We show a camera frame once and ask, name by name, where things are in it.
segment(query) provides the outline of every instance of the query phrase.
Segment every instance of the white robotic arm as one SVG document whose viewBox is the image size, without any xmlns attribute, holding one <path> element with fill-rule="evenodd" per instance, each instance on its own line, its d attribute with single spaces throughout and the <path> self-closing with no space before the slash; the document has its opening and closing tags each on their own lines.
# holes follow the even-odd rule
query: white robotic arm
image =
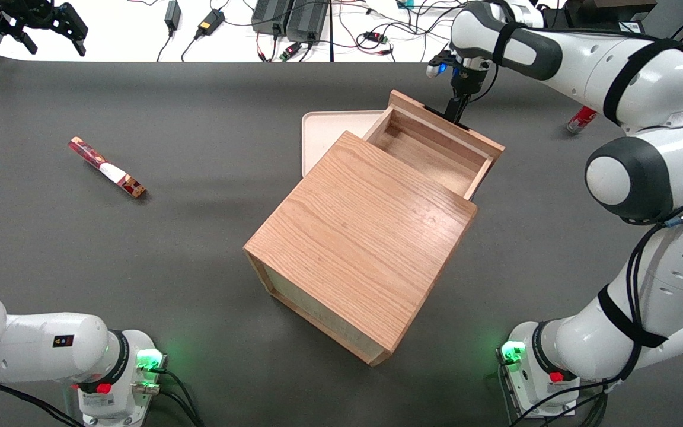
<svg viewBox="0 0 683 427">
<path fill-rule="evenodd" d="M 91 314 L 14 316 L 0 302 L 0 383 L 70 381 L 88 425 L 139 426 L 164 357 L 140 330 L 108 330 Z"/>
<path fill-rule="evenodd" d="M 665 221 L 683 206 L 683 51 L 672 42 L 653 44 L 628 34 L 535 30 L 541 27 L 535 14 L 526 0 L 475 1 L 455 17 L 448 56 L 457 65 L 452 86 L 456 98 L 463 96 L 462 108 L 493 61 L 605 113 L 626 136 L 588 159 L 591 195 L 630 224 Z M 428 76 L 444 71 L 444 57 L 429 63 Z M 479 83 L 456 84 L 460 77 Z M 462 113 L 454 107 L 456 98 L 448 119 Z M 564 413 L 577 391 L 548 398 L 579 386 L 581 378 L 615 380 L 627 365 L 634 340 L 624 331 L 636 326 L 628 302 L 629 265 L 631 260 L 576 316 L 526 322 L 510 333 L 502 353 L 521 413 Z M 640 368 L 683 352 L 683 226 L 659 230 L 647 241 L 637 278 L 641 332 L 660 343 L 642 346 Z"/>
</svg>

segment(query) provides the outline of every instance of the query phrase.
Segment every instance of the white table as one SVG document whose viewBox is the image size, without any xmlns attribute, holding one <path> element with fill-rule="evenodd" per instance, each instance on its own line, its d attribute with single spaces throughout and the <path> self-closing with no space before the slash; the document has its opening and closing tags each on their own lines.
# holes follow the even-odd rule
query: white table
<svg viewBox="0 0 683 427">
<path fill-rule="evenodd" d="M 425 7 L 433 5 L 438 0 L 416 0 L 415 11 L 420 5 Z M 212 6 L 220 8 L 226 0 L 212 0 Z M 228 22 L 236 24 L 249 24 L 252 10 L 244 3 L 254 7 L 256 0 L 230 0 L 223 13 Z M 556 7 L 556 0 L 541 0 L 541 3 Z M 152 6 L 140 2 L 128 2 L 127 0 L 70 0 L 70 3 L 78 11 L 78 14 L 89 27 L 85 46 L 86 56 L 79 56 L 70 41 L 63 36 L 50 30 L 26 29 L 26 32 L 35 41 L 39 50 L 35 55 L 25 49 L 21 43 L 17 43 L 12 37 L 6 36 L 0 45 L 0 55 L 13 59 L 22 60 L 94 60 L 95 62 L 154 62 L 157 59 L 162 45 L 168 39 L 168 30 L 163 22 L 167 0 L 157 0 Z M 162 53 L 160 60 L 163 62 L 178 62 L 181 54 L 193 38 L 197 25 L 210 11 L 207 0 L 178 0 L 181 7 L 181 22 L 179 30 Z M 438 3 L 439 7 L 452 7 L 458 2 Z M 370 31 L 379 24 L 391 22 L 390 19 L 380 14 L 371 13 L 366 15 L 366 6 L 380 11 L 387 17 L 407 22 L 407 11 L 398 9 L 394 0 L 368 0 L 368 2 L 350 2 L 342 4 L 334 0 L 334 42 L 353 46 L 352 38 L 340 24 L 341 17 L 344 24 L 353 35 Z M 436 19 L 445 12 L 445 9 L 431 9 L 420 17 L 418 27 L 429 28 Z M 458 11 L 451 12 L 442 20 L 451 18 Z M 397 62 L 427 62 L 434 54 L 437 54 L 447 43 L 449 36 L 450 21 L 441 21 L 434 28 L 433 34 L 428 36 L 413 36 L 403 30 L 391 27 L 387 31 L 391 45 L 394 46 L 394 59 Z M 256 34 L 252 27 L 236 27 L 222 24 L 211 36 L 206 36 L 196 41 L 185 56 L 186 62 L 259 62 L 257 48 L 255 46 Z M 326 17 L 323 27 L 323 40 L 330 40 L 330 25 Z M 276 57 L 288 46 L 290 42 L 282 37 L 277 41 Z M 260 36 L 260 46 L 266 56 L 273 49 L 273 38 L 268 35 Z M 292 62 L 299 60 L 299 56 L 291 59 Z M 330 60 L 330 44 L 320 43 L 312 48 L 304 62 L 328 62 Z M 391 62 L 391 56 L 367 55 L 357 49 L 334 47 L 334 60 L 336 62 Z"/>
</svg>

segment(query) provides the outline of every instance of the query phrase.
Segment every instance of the red can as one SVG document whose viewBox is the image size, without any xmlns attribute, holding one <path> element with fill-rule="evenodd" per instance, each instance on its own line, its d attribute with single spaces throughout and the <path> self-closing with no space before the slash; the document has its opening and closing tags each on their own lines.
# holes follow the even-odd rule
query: red can
<svg viewBox="0 0 683 427">
<path fill-rule="evenodd" d="M 590 124 L 591 121 L 598 116 L 598 114 L 597 111 L 594 111 L 587 106 L 583 106 L 579 112 L 576 113 L 576 116 L 573 116 L 571 120 L 569 120 L 569 123 L 566 124 L 566 129 L 571 133 L 580 133 L 586 125 Z"/>
</svg>

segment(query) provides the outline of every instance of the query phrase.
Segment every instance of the dark gray table mat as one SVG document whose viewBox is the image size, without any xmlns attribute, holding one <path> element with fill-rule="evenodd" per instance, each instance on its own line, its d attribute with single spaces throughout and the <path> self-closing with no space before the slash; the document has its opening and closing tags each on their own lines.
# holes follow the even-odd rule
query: dark gray table mat
<svg viewBox="0 0 683 427">
<path fill-rule="evenodd" d="M 269 297 L 241 246 L 301 177 L 303 114 L 383 109 L 395 87 L 439 109 L 449 94 L 415 64 L 0 58 L 0 300 L 149 333 L 209 426 L 505 425 L 494 347 L 522 321 L 576 313 L 643 232 L 583 182 L 620 130 L 600 118 L 569 137 L 575 102 L 501 70 L 464 116 L 507 146 L 479 215 L 398 351 L 369 368 Z M 92 170 L 74 135 L 149 198 Z M 17 387 L 62 406 L 58 384 Z M 0 425 L 56 423 L 0 394 Z M 160 397 L 147 425 L 188 424 Z M 683 356 L 635 372 L 604 425 L 683 425 Z"/>
</svg>

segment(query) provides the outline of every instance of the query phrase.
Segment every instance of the wooden box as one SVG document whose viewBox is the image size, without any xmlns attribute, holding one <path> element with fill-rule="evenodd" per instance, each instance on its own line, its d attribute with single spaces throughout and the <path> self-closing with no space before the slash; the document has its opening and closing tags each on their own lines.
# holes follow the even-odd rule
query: wooden box
<svg viewBox="0 0 683 427">
<path fill-rule="evenodd" d="M 357 357 L 391 356 L 504 147 L 393 91 L 345 132 L 244 246 L 268 292 Z"/>
</svg>

